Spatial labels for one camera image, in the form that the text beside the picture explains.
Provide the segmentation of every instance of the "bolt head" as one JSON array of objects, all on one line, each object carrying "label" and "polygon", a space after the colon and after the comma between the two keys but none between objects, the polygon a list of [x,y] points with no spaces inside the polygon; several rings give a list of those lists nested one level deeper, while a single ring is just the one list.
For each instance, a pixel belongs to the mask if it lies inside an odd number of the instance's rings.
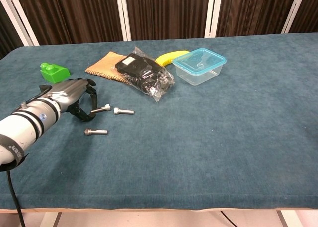
[{"label": "bolt head", "polygon": [[114,114],[119,114],[119,108],[117,107],[114,108]]},{"label": "bolt head", "polygon": [[91,135],[90,131],[91,131],[91,128],[86,128],[84,131],[85,135]]},{"label": "bolt head", "polygon": [[106,111],[111,110],[110,104],[106,104],[104,107],[105,107],[105,110],[106,110]]},{"label": "bolt head", "polygon": [[28,105],[25,102],[21,103],[20,106],[21,106],[21,109],[27,109],[28,108]]}]

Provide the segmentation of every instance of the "clear plastic container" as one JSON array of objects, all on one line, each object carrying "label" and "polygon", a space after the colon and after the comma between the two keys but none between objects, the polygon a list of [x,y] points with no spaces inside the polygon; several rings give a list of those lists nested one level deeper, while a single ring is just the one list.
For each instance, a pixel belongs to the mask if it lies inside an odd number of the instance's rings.
[{"label": "clear plastic container", "polygon": [[227,62],[225,57],[199,48],[173,60],[177,75],[191,85],[199,85],[216,77]]}]

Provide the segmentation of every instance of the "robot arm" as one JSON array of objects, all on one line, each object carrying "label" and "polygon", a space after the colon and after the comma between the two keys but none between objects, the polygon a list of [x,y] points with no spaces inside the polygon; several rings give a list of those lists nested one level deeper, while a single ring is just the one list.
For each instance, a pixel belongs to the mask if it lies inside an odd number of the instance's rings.
[{"label": "robot arm", "polygon": [[40,86],[42,93],[23,102],[11,115],[0,121],[0,171],[18,166],[25,158],[24,151],[41,137],[60,118],[70,112],[82,121],[90,121],[95,114],[87,115],[79,106],[86,92],[97,108],[96,84],[90,79],[76,79]]}]

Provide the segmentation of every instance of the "black cable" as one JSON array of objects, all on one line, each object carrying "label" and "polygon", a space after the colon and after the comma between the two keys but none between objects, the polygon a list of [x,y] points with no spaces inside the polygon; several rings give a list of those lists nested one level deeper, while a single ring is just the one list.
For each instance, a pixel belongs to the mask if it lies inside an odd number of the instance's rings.
[{"label": "black cable", "polygon": [[24,219],[23,219],[23,215],[22,215],[22,211],[21,211],[21,206],[20,206],[20,204],[19,204],[18,198],[16,197],[15,192],[14,192],[14,189],[13,189],[10,171],[7,171],[7,172],[6,172],[6,175],[7,175],[7,177],[8,177],[9,189],[10,189],[11,196],[12,196],[12,198],[13,198],[13,201],[14,201],[14,204],[15,204],[15,207],[16,207],[16,210],[18,211],[18,215],[19,215],[19,219],[20,219],[20,222],[21,222],[21,226],[22,226],[22,227],[25,227],[25,223],[24,223]]},{"label": "black cable", "polygon": [[30,98],[30,99],[27,100],[25,103],[27,103],[27,104],[30,103],[31,101],[33,101],[33,100],[35,100],[35,99],[41,97],[42,95],[45,95],[47,92],[49,92],[49,91],[52,89],[52,86],[51,86],[51,85],[46,85],[46,87],[47,87],[47,88],[46,88],[44,91],[42,91],[42,92],[39,93],[38,95],[36,95],[36,96]]},{"label": "black cable", "polygon": [[221,211],[221,213],[222,213],[222,215],[224,215],[225,218],[227,218],[227,220],[228,220],[231,224],[233,224],[233,226],[238,227],[236,224],[233,223],[233,221],[230,220],[230,218],[229,218],[226,214],[224,214],[223,211]]}]

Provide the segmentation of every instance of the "silver bolt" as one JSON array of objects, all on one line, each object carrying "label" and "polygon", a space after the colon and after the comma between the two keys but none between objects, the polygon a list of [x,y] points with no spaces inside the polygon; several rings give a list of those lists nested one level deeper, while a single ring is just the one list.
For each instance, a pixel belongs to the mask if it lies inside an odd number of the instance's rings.
[{"label": "silver bolt", "polygon": [[91,113],[99,113],[99,112],[109,111],[109,110],[111,110],[111,107],[110,107],[109,104],[106,104],[105,106],[100,107],[100,108],[98,108],[98,109],[93,109],[93,110],[91,111]]},{"label": "silver bolt", "polygon": [[114,108],[114,114],[134,114],[134,110],[128,110],[128,109],[120,109],[118,107]]},{"label": "silver bolt", "polygon": [[108,134],[108,130],[86,128],[84,133],[85,133],[85,135]]},{"label": "silver bolt", "polygon": [[25,102],[22,102],[20,106],[21,106],[21,109],[27,109],[29,107]]}]

